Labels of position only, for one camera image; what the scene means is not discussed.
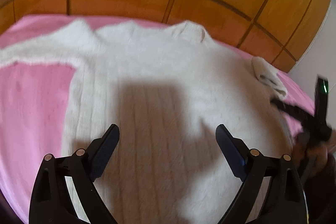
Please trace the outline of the person's right hand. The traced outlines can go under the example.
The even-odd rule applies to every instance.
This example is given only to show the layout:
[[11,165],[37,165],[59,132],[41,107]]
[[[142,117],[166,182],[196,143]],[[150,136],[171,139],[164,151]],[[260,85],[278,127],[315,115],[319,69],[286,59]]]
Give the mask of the person's right hand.
[[322,141],[316,145],[308,145],[308,137],[302,132],[294,139],[291,153],[294,165],[304,185],[309,178],[319,173],[327,165],[328,155],[335,153],[335,131],[332,132],[328,141]]

